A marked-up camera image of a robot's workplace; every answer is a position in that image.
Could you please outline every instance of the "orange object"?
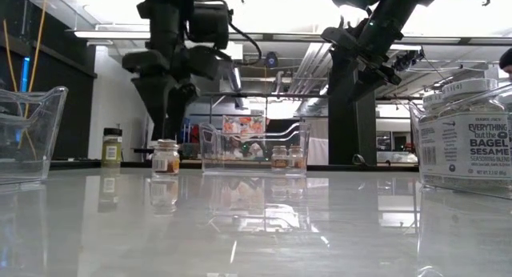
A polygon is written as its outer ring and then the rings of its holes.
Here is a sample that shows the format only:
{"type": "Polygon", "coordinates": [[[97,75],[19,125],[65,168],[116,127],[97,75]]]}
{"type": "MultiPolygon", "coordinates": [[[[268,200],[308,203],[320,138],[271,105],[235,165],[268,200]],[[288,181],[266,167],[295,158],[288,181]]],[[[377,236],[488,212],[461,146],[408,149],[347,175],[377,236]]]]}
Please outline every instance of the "orange object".
{"type": "Polygon", "coordinates": [[[241,117],[240,118],[240,123],[242,124],[248,124],[252,121],[253,119],[251,117],[241,117]]]}

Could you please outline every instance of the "table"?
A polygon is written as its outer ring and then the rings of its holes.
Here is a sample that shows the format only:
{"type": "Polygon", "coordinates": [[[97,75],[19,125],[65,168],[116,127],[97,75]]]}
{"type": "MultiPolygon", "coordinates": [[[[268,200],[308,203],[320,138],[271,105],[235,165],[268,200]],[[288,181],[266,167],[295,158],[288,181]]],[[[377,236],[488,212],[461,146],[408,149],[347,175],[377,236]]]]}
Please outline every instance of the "table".
{"type": "Polygon", "coordinates": [[[5,276],[509,276],[512,202],[415,173],[52,171],[0,186],[5,276]]]}

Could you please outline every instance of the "spice jar label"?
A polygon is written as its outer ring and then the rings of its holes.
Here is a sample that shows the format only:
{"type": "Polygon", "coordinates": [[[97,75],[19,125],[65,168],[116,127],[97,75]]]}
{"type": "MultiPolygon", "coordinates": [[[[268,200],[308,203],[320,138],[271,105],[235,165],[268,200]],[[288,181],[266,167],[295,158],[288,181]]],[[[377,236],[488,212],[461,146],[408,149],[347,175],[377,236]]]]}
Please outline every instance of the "spice jar label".
{"type": "Polygon", "coordinates": [[[286,167],[288,167],[288,160],[286,160],[286,159],[275,159],[275,160],[272,160],[272,167],[274,167],[274,168],[286,168],[286,167]]]}
{"type": "Polygon", "coordinates": [[[172,161],[171,165],[173,168],[173,172],[178,173],[179,172],[179,160],[176,159],[176,160],[172,161]]]}
{"type": "Polygon", "coordinates": [[[424,122],[419,125],[420,169],[424,179],[431,174],[439,174],[444,167],[442,160],[442,128],[438,120],[424,122]]]}
{"type": "Polygon", "coordinates": [[[443,176],[500,181],[512,177],[506,112],[464,112],[438,119],[443,176]]]}
{"type": "Polygon", "coordinates": [[[105,159],[106,160],[117,160],[118,159],[118,147],[117,146],[106,146],[105,147],[105,159]]]}
{"type": "Polygon", "coordinates": [[[167,171],[167,160],[165,159],[153,159],[153,170],[154,171],[167,171]]]}
{"type": "Polygon", "coordinates": [[[304,162],[302,160],[294,160],[294,168],[302,169],[304,162]]]}

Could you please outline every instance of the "trader joe's label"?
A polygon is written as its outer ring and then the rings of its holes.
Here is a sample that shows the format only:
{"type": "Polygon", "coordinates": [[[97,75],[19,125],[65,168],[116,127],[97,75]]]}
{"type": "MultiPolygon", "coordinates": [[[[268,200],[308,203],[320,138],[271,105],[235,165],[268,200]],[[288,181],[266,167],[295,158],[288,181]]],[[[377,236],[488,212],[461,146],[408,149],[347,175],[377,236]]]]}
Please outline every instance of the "trader joe's label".
{"type": "Polygon", "coordinates": [[[509,179],[507,113],[464,112],[438,119],[445,176],[465,179],[509,179]]]}

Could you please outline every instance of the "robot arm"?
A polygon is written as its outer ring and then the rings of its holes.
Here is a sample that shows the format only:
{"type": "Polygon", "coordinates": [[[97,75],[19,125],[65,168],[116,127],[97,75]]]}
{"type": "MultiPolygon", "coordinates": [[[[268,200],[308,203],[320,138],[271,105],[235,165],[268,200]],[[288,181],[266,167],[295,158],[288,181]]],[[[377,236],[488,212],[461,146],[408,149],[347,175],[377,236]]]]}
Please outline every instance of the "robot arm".
{"type": "MultiPolygon", "coordinates": [[[[223,0],[211,1],[215,4],[198,0],[145,0],[137,6],[141,18],[150,20],[148,51],[127,54],[122,66],[138,74],[132,82],[154,121],[153,140],[174,138],[179,133],[186,107],[199,96],[190,75],[213,79],[218,70],[216,56],[229,58],[219,52],[227,47],[228,26],[241,33],[230,23],[233,12],[227,4],[223,0]],[[214,47],[188,49],[185,37],[193,42],[213,43],[214,47]]],[[[364,9],[369,17],[356,27],[344,29],[342,21],[338,28],[327,28],[322,33],[322,38],[333,44],[327,94],[342,90],[342,94],[337,94],[341,97],[336,98],[348,103],[387,83],[398,85],[401,79],[392,68],[383,65],[388,60],[386,53],[395,40],[403,37],[400,31],[416,5],[427,6],[432,1],[333,0],[337,6],[347,4],[364,9]],[[370,6],[377,2],[372,12],[370,6]]]]}
{"type": "Polygon", "coordinates": [[[338,28],[323,31],[322,38],[332,43],[333,67],[329,75],[331,95],[343,90],[344,103],[357,101],[380,86],[398,85],[402,80],[394,70],[383,63],[388,61],[387,51],[393,42],[403,38],[402,28],[416,5],[428,6],[434,0],[333,0],[334,4],[350,5],[366,10],[369,17],[356,27],[344,29],[343,20],[338,28]],[[378,5],[372,12],[370,6],[378,5]]]}

